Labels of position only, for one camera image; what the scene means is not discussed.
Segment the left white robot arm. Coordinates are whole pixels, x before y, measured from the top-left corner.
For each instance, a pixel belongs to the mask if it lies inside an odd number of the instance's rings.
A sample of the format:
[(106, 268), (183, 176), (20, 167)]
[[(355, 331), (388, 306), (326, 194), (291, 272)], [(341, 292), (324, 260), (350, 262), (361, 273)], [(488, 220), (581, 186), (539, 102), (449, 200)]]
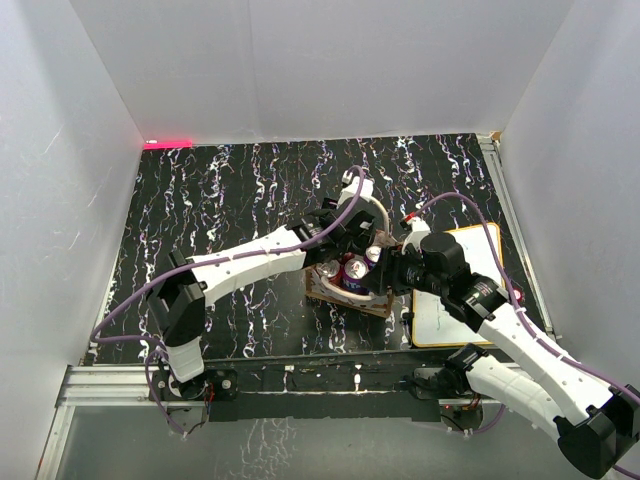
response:
[(205, 310), (249, 284), (302, 271), (361, 252), (376, 233), (376, 216), (363, 200), (307, 213), (273, 232), (214, 254), (169, 257), (145, 300), (161, 332), (171, 385), (194, 399), (206, 387), (200, 346)]

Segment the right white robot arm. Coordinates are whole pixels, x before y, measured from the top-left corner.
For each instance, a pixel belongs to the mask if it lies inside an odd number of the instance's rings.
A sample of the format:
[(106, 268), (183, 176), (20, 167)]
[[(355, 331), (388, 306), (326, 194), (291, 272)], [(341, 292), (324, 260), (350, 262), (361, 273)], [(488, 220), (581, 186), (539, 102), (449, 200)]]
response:
[(362, 282), (374, 293), (434, 295), (451, 317), (506, 353), (520, 372), (468, 345), (433, 378), (457, 396), (477, 392), (527, 418), (582, 474), (603, 478), (638, 443), (638, 390), (614, 385), (560, 349), (500, 283), (471, 270), (451, 234), (429, 234), (417, 246), (383, 248)]

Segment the red cola can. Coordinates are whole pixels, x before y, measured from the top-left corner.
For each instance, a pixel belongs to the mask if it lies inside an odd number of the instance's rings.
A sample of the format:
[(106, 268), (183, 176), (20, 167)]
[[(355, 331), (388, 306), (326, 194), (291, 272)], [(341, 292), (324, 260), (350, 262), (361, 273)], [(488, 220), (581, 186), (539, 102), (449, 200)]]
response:
[(326, 277), (332, 284), (338, 284), (341, 279), (342, 265), (338, 260), (330, 260), (326, 263), (319, 264), (316, 271), (320, 277)]

